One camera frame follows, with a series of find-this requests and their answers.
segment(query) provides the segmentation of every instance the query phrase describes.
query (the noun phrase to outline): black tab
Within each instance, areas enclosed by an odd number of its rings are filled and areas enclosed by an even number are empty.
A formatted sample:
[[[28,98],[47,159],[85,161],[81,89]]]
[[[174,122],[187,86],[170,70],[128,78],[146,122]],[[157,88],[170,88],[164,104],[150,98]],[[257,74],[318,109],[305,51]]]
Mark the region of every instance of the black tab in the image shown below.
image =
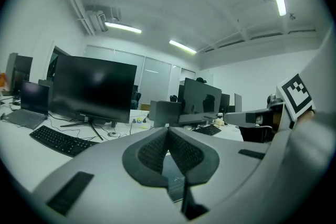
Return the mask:
[[[61,215],[66,215],[71,206],[90,183],[94,175],[78,172],[56,195],[48,202],[48,206]]]
[[[256,159],[263,159],[265,157],[265,153],[250,151],[250,150],[240,150],[238,151],[238,153],[252,157],[252,158],[256,158]]]

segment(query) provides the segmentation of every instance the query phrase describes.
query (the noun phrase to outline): person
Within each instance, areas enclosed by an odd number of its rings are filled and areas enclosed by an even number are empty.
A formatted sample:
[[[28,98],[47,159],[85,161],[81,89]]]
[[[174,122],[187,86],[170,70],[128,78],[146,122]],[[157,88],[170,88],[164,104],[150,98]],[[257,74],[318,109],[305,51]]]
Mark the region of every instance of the person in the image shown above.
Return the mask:
[[[204,80],[203,78],[199,77],[196,79],[196,81],[200,82],[200,83],[206,83],[206,80]]]

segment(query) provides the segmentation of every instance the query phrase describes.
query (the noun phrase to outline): laptop keyboard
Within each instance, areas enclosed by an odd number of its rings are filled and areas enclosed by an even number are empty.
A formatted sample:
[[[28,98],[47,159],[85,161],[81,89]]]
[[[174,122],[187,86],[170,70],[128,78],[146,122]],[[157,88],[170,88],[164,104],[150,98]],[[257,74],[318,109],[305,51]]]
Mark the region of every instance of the laptop keyboard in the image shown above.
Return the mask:
[[[9,122],[31,129],[36,128],[45,118],[46,116],[44,115],[31,113],[22,109],[16,110],[4,117],[4,119]]]

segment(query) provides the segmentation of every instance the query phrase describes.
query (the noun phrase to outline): monitor screen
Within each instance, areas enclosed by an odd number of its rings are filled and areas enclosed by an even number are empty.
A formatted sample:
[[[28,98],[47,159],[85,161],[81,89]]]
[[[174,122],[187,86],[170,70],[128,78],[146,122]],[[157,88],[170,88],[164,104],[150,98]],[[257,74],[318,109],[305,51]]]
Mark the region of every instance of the monitor screen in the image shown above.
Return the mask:
[[[242,96],[235,93],[235,112],[242,112],[242,111],[243,111]]]
[[[182,103],[182,100],[183,100],[183,95],[184,95],[184,85],[179,85],[178,86],[178,96],[177,96],[177,101]]]
[[[21,108],[45,115],[48,114],[48,93],[48,86],[22,81]]]
[[[128,123],[137,66],[84,57],[59,56],[53,107],[91,118]]]
[[[29,81],[30,69],[32,67],[32,57],[18,55],[15,60],[14,86],[15,92],[20,91],[23,81]]]
[[[220,99],[220,105],[219,105],[219,112],[227,113],[229,105],[230,105],[230,95],[222,93],[222,97]]]
[[[221,95],[221,89],[192,79],[185,79],[180,122],[216,119],[219,112]]]

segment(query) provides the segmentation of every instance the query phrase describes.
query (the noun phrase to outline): laptop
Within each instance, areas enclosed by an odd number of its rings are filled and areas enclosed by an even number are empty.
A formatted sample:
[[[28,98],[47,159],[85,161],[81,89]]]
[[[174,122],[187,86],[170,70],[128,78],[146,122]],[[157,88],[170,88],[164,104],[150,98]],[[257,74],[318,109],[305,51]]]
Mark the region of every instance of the laptop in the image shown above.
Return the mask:
[[[49,87],[23,81],[21,87],[21,109],[3,119],[14,124],[35,129],[48,117]]]

